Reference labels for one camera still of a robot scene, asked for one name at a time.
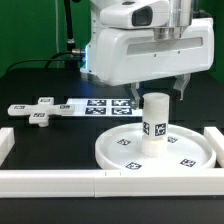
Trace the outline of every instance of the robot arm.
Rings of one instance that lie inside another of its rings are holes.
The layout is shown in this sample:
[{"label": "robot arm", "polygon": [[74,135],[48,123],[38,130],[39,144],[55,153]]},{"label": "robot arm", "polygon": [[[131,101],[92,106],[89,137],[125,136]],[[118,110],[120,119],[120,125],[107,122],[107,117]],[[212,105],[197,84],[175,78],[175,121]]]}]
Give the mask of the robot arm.
[{"label": "robot arm", "polygon": [[[208,70],[213,20],[193,19],[193,3],[91,0],[92,39],[81,72],[114,86]],[[175,85],[180,91],[183,86]]]}]

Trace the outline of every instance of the black table surface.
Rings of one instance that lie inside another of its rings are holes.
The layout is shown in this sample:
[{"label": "black table surface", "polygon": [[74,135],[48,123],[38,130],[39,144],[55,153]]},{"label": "black table surface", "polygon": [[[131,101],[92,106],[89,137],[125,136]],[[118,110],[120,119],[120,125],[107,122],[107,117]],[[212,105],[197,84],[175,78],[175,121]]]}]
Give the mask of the black table surface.
[{"label": "black table surface", "polygon": [[[174,78],[142,83],[140,95],[170,93]],[[28,116],[10,117],[11,104],[36,104],[39,97],[127,98],[122,86],[87,82],[63,69],[16,69],[0,79],[0,127],[13,127],[16,144],[1,170],[99,169],[95,141],[104,131],[140,118],[51,116],[49,127],[30,125]],[[170,123],[203,133],[224,131],[224,86],[207,73],[194,74],[184,101],[170,101]],[[0,199],[0,223],[216,223],[224,220],[224,198],[44,198]]]}]

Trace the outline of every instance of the black cable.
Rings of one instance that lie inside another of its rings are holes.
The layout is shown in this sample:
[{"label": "black cable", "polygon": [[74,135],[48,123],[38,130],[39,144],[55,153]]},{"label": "black cable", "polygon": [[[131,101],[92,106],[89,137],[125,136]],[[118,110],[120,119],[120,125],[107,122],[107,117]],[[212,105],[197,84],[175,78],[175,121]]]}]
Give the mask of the black cable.
[{"label": "black cable", "polygon": [[65,62],[65,61],[68,61],[66,59],[29,59],[29,60],[24,60],[24,61],[19,61],[19,62],[16,62],[12,65],[10,65],[7,69],[6,69],[6,72],[5,73],[8,73],[14,66],[18,65],[18,64],[22,64],[22,63],[27,63],[27,62],[46,62],[46,61],[62,61],[62,62]]},{"label": "black cable", "polygon": [[[50,58],[50,60],[56,59],[56,58],[58,58],[58,57],[60,57],[60,56],[67,55],[67,54],[71,55],[72,52],[71,52],[71,51],[59,52],[59,53],[55,54],[54,56],[52,56],[52,57]],[[45,65],[44,68],[48,68],[49,65],[51,64],[51,62],[52,62],[52,61],[48,61],[48,62],[46,63],[46,65]]]},{"label": "black cable", "polygon": [[76,44],[73,38],[73,25],[72,25],[72,12],[71,12],[71,3],[70,0],[64,0],[65,6],[65,17],[67,24],[67,50],[72,50],[76,48]]}]

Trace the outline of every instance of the white plastic housing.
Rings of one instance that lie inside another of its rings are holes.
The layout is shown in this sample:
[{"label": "white plastic housing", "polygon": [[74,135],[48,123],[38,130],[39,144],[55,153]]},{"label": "white plastic housing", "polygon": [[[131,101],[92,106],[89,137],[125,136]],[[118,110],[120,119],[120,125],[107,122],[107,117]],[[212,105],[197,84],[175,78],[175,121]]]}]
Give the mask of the white plastic housing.
[{"label": "white plastic housing", "polygon": [[[132,23],[133,13],[145,7],[150,7],[153,12],[151,23],[147,26],[134,26]],[[122,29],[158,27],[168,22],[169,8],[168,0],[142,0],[135,1],[131,5],[124,5],[121,2],[103,9],[100,13],[100,20],[103,25]]]},{"label": "white plastic housing", "polygon": [[108,28],[97,43],[96,74],[121,85],[208,70],[214,59],[212,19],[195,19],[178,40],[155,41],[152,29]]}]

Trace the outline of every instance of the white bar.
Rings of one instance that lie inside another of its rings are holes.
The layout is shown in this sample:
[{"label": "white bar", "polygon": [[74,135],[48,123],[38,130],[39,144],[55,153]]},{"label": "white bar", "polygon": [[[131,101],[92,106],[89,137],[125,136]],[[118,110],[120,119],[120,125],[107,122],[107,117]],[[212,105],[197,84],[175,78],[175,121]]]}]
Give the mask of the white bar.
[{"label": "white bar", "polygon": [[218,163],[224,168],[224,136],[216,127],[206,127],[204,136],[216,152]]},{"label": "white bar", "polygon": [[0,130],[0,166],[15,144],[13,128],[2,128]]},{"label": "white bar", "polygon": [[224,169],[1,171],[0,197],[224,195]]}]

